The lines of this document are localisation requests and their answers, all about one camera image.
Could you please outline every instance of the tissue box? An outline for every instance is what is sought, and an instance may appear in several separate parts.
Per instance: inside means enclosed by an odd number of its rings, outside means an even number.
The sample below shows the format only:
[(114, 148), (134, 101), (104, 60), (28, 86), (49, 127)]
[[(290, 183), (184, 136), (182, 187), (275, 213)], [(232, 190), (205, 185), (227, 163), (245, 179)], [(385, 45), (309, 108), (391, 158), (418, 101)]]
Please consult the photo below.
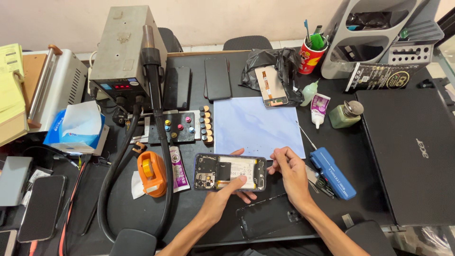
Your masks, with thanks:
[(109, 127), (95, 102), (68, 105), (54, 119), (44, 144), (70, 154), (100, 155)]

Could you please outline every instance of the acer logo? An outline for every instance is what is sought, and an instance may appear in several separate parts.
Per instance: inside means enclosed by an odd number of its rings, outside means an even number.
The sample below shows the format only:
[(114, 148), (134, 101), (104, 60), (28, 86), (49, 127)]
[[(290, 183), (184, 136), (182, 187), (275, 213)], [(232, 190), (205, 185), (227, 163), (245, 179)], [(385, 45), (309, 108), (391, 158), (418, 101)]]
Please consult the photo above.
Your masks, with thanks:
[(418, 139), (415, 139), (415, 140), (417, 141), (417, 144), (419, 145), (419, 148), (422, 151), (422, 156), (425, 158), (429, 158), (428, 153), (426, 152), (424, 143), (419, 141)]

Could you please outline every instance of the person's arm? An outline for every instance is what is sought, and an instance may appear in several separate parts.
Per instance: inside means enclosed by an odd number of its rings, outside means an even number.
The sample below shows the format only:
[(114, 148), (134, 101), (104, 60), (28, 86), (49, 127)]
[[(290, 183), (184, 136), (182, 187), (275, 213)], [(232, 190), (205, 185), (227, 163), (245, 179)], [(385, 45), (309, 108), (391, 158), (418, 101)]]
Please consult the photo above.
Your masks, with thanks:
[[(233, 152), (234, 155), (241, 155), (244, 149)], [(231, 194), (238, 195), (245, 203), (251, 203), (251, 200), (255, 200), (257, 197), (253, 192), (239, 192), (235, 191), (245, 185), (247, 181), (246, 176), (239, 176), (235, 180), (231, 181), (226, 187), (218, 192), (207, 192), (205, 201), (193, 218), (193, 220), (182, 229), (157, 256), (185, 256), (196, 244), (196, 242), (205, 234), (207, 231), (215, 225), (221, 219), (226, 203)]]
[(268, 168), (269, 174), (278, 171), (283, 175), (283, 184), (289, 201), (310, 222), (332, 254), (334, 256), (369, 256), (313, 201), (308, 190), (305, 162), (289, 147), (276, 148), (270, 157), (273, 159), (273, 164)]

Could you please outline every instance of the metal pump lid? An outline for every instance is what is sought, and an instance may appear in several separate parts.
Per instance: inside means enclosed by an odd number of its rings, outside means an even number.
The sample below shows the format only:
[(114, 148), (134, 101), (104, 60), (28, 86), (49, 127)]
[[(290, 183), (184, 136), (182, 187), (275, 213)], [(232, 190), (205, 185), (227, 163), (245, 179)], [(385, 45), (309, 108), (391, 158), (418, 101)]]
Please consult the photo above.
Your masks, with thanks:
[(350, 118), (355, 118), (364, 112), (363, 105), (358, 101), (344, 101), (343, 112)]

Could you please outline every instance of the gray power bank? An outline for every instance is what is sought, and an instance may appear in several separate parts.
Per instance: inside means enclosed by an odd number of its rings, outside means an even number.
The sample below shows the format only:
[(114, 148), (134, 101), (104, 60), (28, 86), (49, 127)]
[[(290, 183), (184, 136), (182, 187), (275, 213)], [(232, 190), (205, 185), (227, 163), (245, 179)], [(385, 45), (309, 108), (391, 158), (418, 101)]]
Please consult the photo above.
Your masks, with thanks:
[(31, 157), (6, 157), (0, 174), (0, 207), (20, 204), (32, 160)]

